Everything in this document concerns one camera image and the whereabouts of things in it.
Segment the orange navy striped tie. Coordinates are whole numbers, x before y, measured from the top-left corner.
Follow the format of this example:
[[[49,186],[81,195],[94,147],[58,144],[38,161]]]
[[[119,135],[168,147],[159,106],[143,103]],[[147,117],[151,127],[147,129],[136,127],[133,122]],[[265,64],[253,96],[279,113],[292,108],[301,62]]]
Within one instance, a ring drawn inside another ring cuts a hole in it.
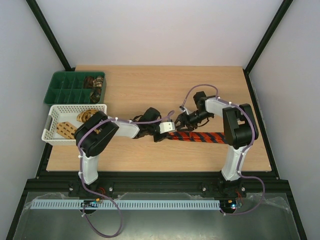
[[[170,132],[168,140],[197,142],[197,143],[215,143],[227,144],[227,140],[223,132],[194,132],[194,131],[176,131]]]

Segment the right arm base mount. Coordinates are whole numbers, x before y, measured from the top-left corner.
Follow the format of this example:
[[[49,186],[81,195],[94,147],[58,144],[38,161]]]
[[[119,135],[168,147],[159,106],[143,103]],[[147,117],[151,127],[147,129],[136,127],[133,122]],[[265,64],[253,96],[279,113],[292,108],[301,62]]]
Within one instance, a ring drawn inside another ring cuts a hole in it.
[[[202,195],[208,198],[237,198],[247,195],[241,179],[229,181],[217,178],[214,181],[203,182],[200,190]]]

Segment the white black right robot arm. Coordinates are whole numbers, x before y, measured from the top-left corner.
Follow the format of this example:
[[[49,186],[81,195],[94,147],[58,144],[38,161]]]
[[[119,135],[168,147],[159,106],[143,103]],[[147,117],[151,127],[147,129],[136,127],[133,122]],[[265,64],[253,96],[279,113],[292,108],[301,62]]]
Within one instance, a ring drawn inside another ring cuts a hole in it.
[[[229,196],[235,191],[236,185],[233,181],[242,177],[246,155],[259,136],[252,107],[248,103],[237,105],[216,95],[207,96],[204,91],[197,92],[193,100],[197,110],[189,112],[181,105],[182,113],[174,122],[175,128],[179,132],[191,132],[197,129],[203,120],[216,116],[222,118],[228,152],[221,170],[224,180],[218,183],[218,191]]]

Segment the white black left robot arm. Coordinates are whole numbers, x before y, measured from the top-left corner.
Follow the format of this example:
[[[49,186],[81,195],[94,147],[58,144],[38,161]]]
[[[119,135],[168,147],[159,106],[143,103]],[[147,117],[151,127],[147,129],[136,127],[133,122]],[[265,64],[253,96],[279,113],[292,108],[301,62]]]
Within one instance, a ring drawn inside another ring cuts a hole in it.
[[[143,115],[129,120],[112,118],[103,111],[93,114],[74,133],[80,159],[78,175],[82,183],[90,185],[98,179],[99,155],[113,137],[139,139],[153,136],[156,142],[160,141],[167,133],[176,130],[171,120],[174,113],[171,110],[165,117],[161,117],[158,110],[150,107]]]

